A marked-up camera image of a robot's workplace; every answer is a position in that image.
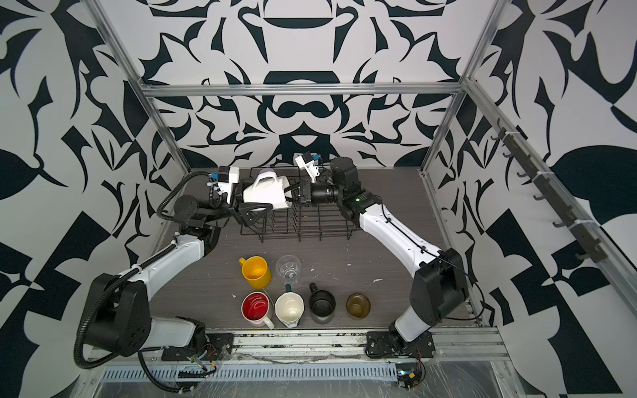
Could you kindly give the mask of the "white ceramic mug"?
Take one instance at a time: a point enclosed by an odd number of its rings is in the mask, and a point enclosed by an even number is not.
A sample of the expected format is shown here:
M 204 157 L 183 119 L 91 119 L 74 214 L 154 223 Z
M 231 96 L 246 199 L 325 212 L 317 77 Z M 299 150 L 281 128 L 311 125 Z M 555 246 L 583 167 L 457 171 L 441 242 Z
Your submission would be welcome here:
M 291 192 L 285 189 L 290 187 L 288 177 L 279 176 L 277 179 L 256 177 L 255 181 L 245 191 L 243 201 L 271 203 L 274 210 L 282 210 L 291 207 Z

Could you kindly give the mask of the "black wire dish rack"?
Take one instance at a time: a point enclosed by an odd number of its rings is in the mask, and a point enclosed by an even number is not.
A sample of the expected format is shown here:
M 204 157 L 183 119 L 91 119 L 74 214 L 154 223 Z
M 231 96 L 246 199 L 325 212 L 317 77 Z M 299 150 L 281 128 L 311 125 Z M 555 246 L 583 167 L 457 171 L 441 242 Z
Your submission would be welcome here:
M 273 210 L 252 227 L 240 227 L 240 234 L 258 238 L 260 242 L 331 237 L 349 240 L 357 230 L 353 222 L 343 218 L 335 204 L 293 202 L 288 209 Z

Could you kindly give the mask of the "yellow mug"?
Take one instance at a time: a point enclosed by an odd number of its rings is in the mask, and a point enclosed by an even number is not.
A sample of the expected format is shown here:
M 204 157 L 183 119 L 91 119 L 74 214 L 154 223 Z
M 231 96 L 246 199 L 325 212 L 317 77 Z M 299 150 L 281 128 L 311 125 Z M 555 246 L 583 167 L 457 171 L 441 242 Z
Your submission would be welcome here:
M 270 268 L 263 257 L 240 258 L 239 263 L 242 267 L 242 276 L 252 288 L 260 290 L 271 282 Z

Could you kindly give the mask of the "clear glass cup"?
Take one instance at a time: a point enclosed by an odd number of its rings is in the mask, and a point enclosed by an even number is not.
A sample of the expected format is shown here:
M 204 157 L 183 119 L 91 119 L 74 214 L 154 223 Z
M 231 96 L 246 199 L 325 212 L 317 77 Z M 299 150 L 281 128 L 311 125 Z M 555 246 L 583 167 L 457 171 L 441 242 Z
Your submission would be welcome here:
M 275 270 L 284 284 L 298 285 L 301 274 L 301 261 L 294 255 L 284 255 L 276 263 Z

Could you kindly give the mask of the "lavender plastic cup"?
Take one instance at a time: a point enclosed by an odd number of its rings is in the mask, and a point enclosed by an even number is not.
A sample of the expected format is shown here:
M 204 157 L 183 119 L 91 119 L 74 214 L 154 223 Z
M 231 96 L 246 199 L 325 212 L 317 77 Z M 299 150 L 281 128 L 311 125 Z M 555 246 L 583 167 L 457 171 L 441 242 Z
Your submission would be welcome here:
M 257 177 L 258 177 L 258 179 L 262 179 L 262 178 L 277 179 L 277 174 L 272 168 L 264 168 L 264 169 L 260 170 L 260 172 L 259 172 Z

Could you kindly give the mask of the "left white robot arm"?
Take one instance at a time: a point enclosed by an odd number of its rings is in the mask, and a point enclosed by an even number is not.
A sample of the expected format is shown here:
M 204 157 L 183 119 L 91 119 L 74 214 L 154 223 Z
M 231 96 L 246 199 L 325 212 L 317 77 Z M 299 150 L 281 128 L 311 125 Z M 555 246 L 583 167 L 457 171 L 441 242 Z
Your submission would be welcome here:
M 275 199 L 253 187 L 241 195 L 223 192 L 220 202 L 182 195 L 199 175 L 186 175 L 157 208 L 158 217 L 182 228 L 170 243 L 147 260 L 117 275 L 100 275 L 91 283 L 73 347 L 79 368 L 92 369 L 117 357 L 160 348 L 181 350 L 195 360 L 205 353 L 204 323 L 154 318 L 149 303 L 170 280 L 215 249 L 222 230 L 218 220 L 235 218 L 250 227 L 275 208 Z

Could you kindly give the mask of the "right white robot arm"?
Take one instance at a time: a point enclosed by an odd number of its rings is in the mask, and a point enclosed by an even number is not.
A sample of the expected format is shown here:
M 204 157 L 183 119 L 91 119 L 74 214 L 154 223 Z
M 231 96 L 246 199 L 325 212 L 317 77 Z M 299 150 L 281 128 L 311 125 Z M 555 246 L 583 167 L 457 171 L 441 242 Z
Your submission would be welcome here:
M 413 278 L 409 306 L 389 328 L 393 343 L 417 340 L 469 298 L 469 276 L 458 252 L 442 251 L 400 222 L 380 196 L 363 188 L 352 159 L 334 159 L 329 173 L 319 166 L 318 155 L 298 155 L 295 164 L 310 178 L 300 184 L 299 202 L 336 205 L 346 221 L 383 244 Z

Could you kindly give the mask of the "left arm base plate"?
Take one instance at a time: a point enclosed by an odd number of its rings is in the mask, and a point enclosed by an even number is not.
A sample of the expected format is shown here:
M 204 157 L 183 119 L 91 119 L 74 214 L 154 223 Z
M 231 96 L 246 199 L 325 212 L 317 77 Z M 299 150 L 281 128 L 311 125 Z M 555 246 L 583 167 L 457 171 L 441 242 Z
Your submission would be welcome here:
M 235 335 L 233 333 L 207 333 L 195 336 L 184 348 L 164 349 L 161 360 L 164 362 L 189 361 L 197 357 L 200 361 L 217 361 L 232 354 Z

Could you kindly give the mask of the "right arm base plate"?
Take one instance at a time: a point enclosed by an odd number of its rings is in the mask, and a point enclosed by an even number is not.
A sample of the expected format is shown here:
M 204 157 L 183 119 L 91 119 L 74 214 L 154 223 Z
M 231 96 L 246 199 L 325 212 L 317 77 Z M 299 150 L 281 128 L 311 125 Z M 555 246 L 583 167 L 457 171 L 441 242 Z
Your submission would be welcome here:
M 367 332 L 364 353 L 371 359 L 433 358 L 436 346 L 432 335 L 423 333 L 412 342 L 405 342 L 397 332 Z

